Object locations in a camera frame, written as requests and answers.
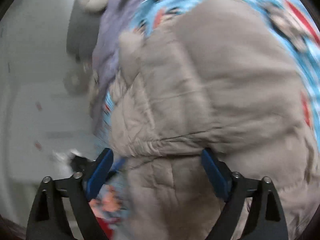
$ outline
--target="white wall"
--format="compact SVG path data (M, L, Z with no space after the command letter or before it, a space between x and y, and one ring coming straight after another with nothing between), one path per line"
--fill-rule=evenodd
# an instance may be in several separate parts
M0 110L9 110L0 111L0 212L22 225L34 183L58 176L50 160L53 149L72 147L94 155L87 99L69 96L62 83L67 71L80 67L66 54L73 2L15 0L0 22ZM9 91L6 102L4 91ZM35 140L42 151L34 148Z

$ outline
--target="red pattern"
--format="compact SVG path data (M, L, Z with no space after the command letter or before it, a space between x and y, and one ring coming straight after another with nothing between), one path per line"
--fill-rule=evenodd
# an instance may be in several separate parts
M301 99L302 99L302 107L303 107L303 113L304 113L304 120L307 123L309 127L311 127L311 120L310 120L310 112L308 107L308 101L306 96L301 93Z
M311 26L308 19L303 15L303 13L295 7L291 2L285 0L287 6L291 9L291 11L295 14L295 16L300 20L300 22L307 28L307 30L311 33L316 43L320 46L320 38L316 32L316 30Z
M164 15L164 9L161 8L157 14L156 14L156 17L155 17L155 20L153 22L153 29L157 28L159 26L159 24L161 23L161 19Z
M106 234L106 236L109 239L112 239L113 237L113 230L109 227L108 223L105 222L102 218L96 217L100 227L102 228L102 230L104 231L104 233Z
M110 108L109 108L109 106L107 104L105 104L104 107L105 107L106 111L111 112L111 110L110 110Z

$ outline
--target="light blue patterned fabric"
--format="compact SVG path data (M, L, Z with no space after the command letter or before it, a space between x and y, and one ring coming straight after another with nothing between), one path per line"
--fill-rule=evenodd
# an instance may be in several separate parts
M113 111L115 104L113 103L109 91L106 94L102 113L102 128L99 129L97 134L97 140L95 143L96 153L99 155L104 148L109 148L108 137L111 128L111 112Z
M190 11L196 5L201 3L203 0L145 0L137 10L131 24L130 28L132 30L140 29L143 25L144 34L146 37L150 36L154 23L157 21L159 16L159 11L164 14L170 13L172 10L176 10L176 14L183 14ZM313 119L313 130L318 143L318 148L320 149L320 49L319 45L309 37L303 37L304 42L307 47L307 52L299 52L292 45L289 39L285 38L279 32L277 32L270 22L267 11L263 8L263 4L271 2L279 8L285 9L285 0L243 0L247 2L252 8L257 10L265 24L269 27L271 33L284 45L288 53L295 59L298 72L304 82L306 90L309 95L309 101L311 105L312 119ZM313 22L310 14L300 2L300 0L288 0L296 8L300 10L310 22L311 26L318 35L318 29Z

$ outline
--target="blue gripper pad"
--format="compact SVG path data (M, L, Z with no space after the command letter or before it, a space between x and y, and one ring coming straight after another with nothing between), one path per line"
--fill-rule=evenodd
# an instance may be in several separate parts
M96 198L113 164L113 152L105 148L95 162L85 170L82 186L88 201Z
M201 164L213 186L215 195L226 202L232 187L231 171L224 162L220 162L214 156L209 148L202 151Z

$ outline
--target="clothing pile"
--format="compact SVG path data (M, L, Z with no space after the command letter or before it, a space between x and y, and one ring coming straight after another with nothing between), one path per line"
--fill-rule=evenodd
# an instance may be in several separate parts
M101 21L92 112L99 143L127 158L135 238L207 237L223 205L200 163L205 147L247 178L272 178L289 238L301 235L320 203L320 36L311 9L300 0L120 4L109 0Z

